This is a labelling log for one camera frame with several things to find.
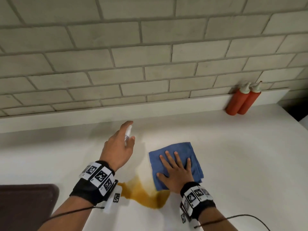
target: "left hand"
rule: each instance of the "left hand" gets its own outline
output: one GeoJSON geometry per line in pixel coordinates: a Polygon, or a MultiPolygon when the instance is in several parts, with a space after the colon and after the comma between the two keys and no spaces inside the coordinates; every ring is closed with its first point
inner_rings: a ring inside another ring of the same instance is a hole
{"type": "Polygon", "coordinates": [[[133,154],[134,136],[129,138],[125,146],[125,132],[131,124],[133,124],[133,121],[123,123],[120,129],[105,142],[102,154],[100,155],[99,160],[106,161],[115,172],[125,165],[133,154]]]}

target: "black cord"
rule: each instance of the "black cord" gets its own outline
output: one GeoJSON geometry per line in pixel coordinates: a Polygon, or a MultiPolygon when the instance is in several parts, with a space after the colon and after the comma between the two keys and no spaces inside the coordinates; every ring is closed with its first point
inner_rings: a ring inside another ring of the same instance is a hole
{"type": "Polygon", "coordinates": [[[57,218],[57,217],[61,217],[61,216],[64,216],[64,215],[67,215],[67,214],[71,214],[71,213],[75,213],[75,212],[81,212],[81,211],[84,211],[84,210],[88,210],[88,209],[93,209],[93,208],[99,208],[99,209],[104,209],[105,207],[88,207],[88,208],[82,208],[82,209],[78,209],[78,210],[73,210],[73,211],[70,211],[70,212],[64,212],[64,213],[60,213],[60,214],[57,214],[53,217],[49,217],[47,220],[45,220],[42,225],[44,223],[46,223],[47,221],[50,221],[54,218],[57,218]]]}
{"type": "Polygon", "coordinates": [[[219,222],[226,221],[226,220],[229,220],[229,219],[232,219],[232,218],[235,218],[235,217],[253,217],[253,218],[256,218],[258,221],[260,221],[267,228],[268,231],[270,231],[270,229],[266,226],[266,224],[264,224],[263,221],[261,221],[258,217],[255,217],[255,216],[249,215],[249,214],[240,214],[240,215],[236,215],[236,216],[231,216],[231,217],[227,217],[227,218],[224,218],[224,219],[220,219],[220,220],[217,220],[217,221],[206,222],[206,223],[204,223],[202,225],[194,226],[194,228],[196,229],[196,228],[201,227],[201,226],[219,223],[219,222]]]}

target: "spill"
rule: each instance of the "spill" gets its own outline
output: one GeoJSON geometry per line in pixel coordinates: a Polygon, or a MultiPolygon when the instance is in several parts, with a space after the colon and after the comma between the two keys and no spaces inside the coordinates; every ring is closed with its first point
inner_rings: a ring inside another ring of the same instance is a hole
{"type": "Polygon", "coordinates": [[[118,185],[122,186],[121,197],[133,199],[142,206],[152,209],[162,208],[170,195],[169,190],[156,191],[149,195],[144,190],[138,176],[135,176],[128,182],[118,183],[118,185]]]}

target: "cleaning rag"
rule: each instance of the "cleaning rag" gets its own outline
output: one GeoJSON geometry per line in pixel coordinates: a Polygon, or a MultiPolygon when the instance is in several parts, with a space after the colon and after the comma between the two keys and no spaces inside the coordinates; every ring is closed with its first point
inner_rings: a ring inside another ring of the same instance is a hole
{"type": "Polygon", "coordinates": [[[192,176],[195,182],[197,183],[201,182],[201,179],[204,177],[203,172],[196,158],[196,155],[193,151],[193,147],[191,143],[190,142],[175,143],[167,147],[161,148],[159,150],[149,152],[154,184],[155,184],[157,191],[168,190],[165,184],[162,181],[160,181],[156,176],[156,174],[159,172],[159,173],[163,173],[166,177],[169,177],[167,169],[164,167],[163,163],[161,163],[161,160],[159,158],[160,155],[163,155],[164,158],[167,160],[167,162],[170,163],[165,154],[165,151],[169,151],[171,157],[174,160],[175,160],[174,152],[177,151],[179,153],[179,157],[183,163],[184,168],[186,168],[187,159],[190,158],[192,176]]]}

